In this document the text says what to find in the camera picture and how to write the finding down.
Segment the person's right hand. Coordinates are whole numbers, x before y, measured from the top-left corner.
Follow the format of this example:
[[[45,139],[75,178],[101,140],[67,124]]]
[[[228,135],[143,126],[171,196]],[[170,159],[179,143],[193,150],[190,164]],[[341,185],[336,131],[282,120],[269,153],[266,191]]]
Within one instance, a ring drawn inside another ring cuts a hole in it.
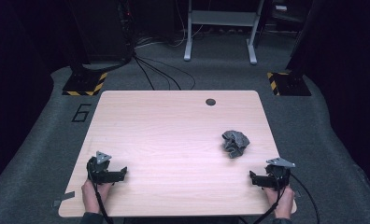
[[[267,196],[267,200],[270,205],[273,205],[276,200],[278,193],[273,189],[263,188]],[[292,215],[292,207],[294,202],[294,192],[290,186],[287,186],[281,193],[281,198],[274,210],[275,218],[290,219]]]

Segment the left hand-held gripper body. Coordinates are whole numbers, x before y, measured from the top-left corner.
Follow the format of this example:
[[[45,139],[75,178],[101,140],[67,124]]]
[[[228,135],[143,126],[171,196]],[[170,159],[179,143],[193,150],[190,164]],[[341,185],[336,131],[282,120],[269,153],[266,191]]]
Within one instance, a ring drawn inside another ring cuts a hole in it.
[[[87,162],[88,178],[94,184],[112,183],[115,181],[114,174],[108,171],[111,157],[103,152],[97,151]]]

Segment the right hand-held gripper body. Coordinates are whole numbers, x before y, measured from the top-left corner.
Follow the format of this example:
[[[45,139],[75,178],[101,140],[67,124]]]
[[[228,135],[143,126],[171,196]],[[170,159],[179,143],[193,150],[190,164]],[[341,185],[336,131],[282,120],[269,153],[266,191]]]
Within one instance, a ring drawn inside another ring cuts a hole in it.
[[[282,158],[271,159],[267,163],[268,165],[265,167],[267,174],[265,185],[274,189],[283,189],[288,186],[291,168],[294,168],[295,164]]]

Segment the grey cloth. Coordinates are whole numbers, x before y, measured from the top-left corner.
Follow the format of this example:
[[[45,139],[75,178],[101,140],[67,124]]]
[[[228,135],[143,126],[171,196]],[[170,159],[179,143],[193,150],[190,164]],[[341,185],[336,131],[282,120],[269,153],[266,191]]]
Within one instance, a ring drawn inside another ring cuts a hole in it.
[[[224,140],[223,148],[231,159],[242,156],[249,145],[249,139],[238,131],[226,131],[221,136]]]

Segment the black cabinet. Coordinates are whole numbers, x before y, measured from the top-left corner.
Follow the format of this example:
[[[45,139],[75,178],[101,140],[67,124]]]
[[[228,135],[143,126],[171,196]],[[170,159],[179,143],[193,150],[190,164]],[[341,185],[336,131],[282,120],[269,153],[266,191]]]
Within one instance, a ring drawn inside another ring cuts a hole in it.
[[[128,62],[133,51],[126,0],[68,0],[88,60]]]

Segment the white metal stand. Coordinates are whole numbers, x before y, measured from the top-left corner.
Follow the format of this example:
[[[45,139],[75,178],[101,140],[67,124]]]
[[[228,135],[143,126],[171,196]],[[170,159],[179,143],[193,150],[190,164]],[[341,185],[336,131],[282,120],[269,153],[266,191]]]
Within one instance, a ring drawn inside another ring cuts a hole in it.
[[[188,20],[187,20],[187,42],[184,51],[184,61],[188,62],[192,58],[192,27],[197,25],[223,25],[223,26],[243,26],[252,29],[249,38],[246,40],[249,62],[257,64],[257,57],[254,48],[254,40],[258,25],[262,15],[264,0],[257,0],[258,7],[255,12],[233,12],[233,11],[210,11],[194,10],[192,0],[188,0]]]

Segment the person's left hand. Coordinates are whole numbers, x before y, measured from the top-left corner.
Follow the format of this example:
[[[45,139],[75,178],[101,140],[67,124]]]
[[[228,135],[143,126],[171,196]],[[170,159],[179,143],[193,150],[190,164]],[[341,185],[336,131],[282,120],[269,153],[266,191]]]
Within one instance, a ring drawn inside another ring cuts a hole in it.
[[[107,200],[108,193],[112,187],[111,183],[104,183],[97,186],[97,191],[100,194],[101,202],[104,203]],[[91,180],[87,179],[81,187],[82,200],[85,211],[88,213],[99,214],[101,212],[99,202],[96,196],[96,190],[94,189]]]

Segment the black yellow striped base plate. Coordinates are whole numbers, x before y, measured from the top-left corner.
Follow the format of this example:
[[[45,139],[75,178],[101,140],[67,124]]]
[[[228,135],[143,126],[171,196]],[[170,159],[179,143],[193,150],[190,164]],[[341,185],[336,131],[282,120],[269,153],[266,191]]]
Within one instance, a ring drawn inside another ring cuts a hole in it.
[[[94,96],[102,89],[107,73],[72,74],[65,83],[62,95]]]
[[[267,74],[270,87],[276,96],[310,96],[311,92],[301,77],[288,73]]]

